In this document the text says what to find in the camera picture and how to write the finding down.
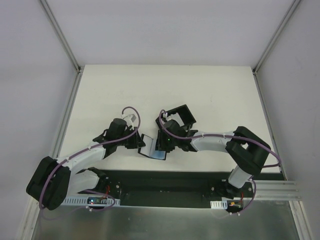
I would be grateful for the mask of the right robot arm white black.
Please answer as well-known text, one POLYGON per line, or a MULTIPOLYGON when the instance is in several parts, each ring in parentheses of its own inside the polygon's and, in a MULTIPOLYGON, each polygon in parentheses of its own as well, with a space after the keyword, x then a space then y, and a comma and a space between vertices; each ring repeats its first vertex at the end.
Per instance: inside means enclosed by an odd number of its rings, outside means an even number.
POLYGON ((244 126, 228 133, 206 133, 185 129, 176 120, 155 121, 159 127, 156 150, 167 153, 176 147, 184 152, 214 151, 228 153, 236 167, 228 179, 215 190, 218 195, 233 199, 243 191, 244 184, 261 173, 271 147, 244 126))

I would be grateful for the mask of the black plastic card tray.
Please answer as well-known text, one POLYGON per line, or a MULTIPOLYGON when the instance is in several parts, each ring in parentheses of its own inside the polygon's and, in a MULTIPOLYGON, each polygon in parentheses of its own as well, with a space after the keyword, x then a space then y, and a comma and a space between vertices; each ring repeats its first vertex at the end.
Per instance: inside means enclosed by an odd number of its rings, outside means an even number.
POLYGON ((165 111, 168 113, 169 117, 168 120, 162 119, 162 116, 160 115, 160 120, 157 117, 155 122, 158 125, 159 128, 161 128, 160 122, 164 125, 169 120, 174 120, 178 123, 180 127, 182 127, 185 131, 190 130, 193 125, 197 122, 193 114, 191 113, 189 107, 184 104, 178 107, 175 107, 173 109, 165 111))

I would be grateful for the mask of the black leather card holder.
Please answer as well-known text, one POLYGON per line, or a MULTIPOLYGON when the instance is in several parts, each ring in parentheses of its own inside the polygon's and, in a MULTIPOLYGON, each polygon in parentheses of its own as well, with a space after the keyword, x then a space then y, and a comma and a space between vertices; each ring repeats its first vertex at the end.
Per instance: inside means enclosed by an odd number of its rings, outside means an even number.
POLYGON ((167 153, 165 151, 156 150, 156 140, 145 134, 141 135, 145 146, 138 149, 137 153, 155 160, 165 161, 167 153))

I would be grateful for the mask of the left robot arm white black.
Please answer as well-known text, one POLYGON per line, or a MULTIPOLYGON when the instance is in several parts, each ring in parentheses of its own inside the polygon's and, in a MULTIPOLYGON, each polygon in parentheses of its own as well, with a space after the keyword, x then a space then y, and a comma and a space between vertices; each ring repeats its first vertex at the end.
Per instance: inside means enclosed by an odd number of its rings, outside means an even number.
POLYGON ((132 114, 115 118, 87 148, 57 159, 44 157, 31 177, 26 193, 48 210, 59 207, 67 196, 86 190, 96 195, 109 193, 107 175, 93 165, 113 154, 118 147, 139 149, 145 146, 134 126, 135 120, 132 114))

